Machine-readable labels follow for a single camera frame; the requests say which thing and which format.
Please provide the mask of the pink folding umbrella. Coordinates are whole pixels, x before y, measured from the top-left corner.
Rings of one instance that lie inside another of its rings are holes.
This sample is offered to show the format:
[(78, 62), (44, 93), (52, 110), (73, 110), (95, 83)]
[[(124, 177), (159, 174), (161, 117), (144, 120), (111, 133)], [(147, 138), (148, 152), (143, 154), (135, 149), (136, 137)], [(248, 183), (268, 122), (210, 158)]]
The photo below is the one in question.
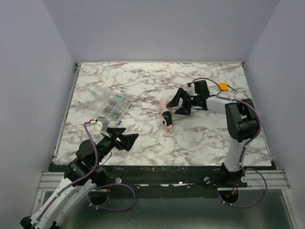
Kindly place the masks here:
[(160, 105), (160, 118), (162, 119), (163, 124), (165, 125), (166, 133), (163, 134), (163, 137), (169, 137), (173, 130), (173, 121), (172, 121), (172, 113), (170, 109), (167, 107), (168, 100), (166, 98), (161, 98), (159, 101)]

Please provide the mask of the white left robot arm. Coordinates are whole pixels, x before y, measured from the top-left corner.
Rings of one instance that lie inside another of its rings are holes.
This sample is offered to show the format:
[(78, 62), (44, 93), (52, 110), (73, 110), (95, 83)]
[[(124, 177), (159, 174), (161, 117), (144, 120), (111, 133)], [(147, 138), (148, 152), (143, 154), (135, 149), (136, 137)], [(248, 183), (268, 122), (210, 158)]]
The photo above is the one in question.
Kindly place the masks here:
[(21, 226), (25, 229), (58, 229), (69, 212), (90, 191), (110, 186), (99, 163), (113, 148), (131, 150), (139, 135), (125, 135), (125, 130), (108, 128), (100, 142), (95, 143), (92, 136), (81, 142), (76, 158), (69, 163), (55, 191), (35, 214), (20, 221)]

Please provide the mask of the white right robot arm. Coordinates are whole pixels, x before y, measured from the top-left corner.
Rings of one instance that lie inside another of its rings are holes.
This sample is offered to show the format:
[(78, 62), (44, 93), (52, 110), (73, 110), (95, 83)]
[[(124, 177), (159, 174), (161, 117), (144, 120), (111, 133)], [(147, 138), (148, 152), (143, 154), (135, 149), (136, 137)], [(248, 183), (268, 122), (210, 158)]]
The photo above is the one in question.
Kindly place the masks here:
[(222, 165), (225, 172), (234, 174), (244, 172), (243, 161), (248, 145), (260, 134), (262, 124), (259, 113), (251, 99), (238, 100), (220, 96), (220, 84), (208, 79), (198, 78), (188, 83), (188, 90), (179, 88), (172, 100), (162, 99), (161, 117), (171, 131), (172, 116), (169, 109), (182, 105), (175, 111), (177, 115), (189, 115), (192, 109), (211, 111), (226, 116), (227, 130), (231, 137), (229, 151)]

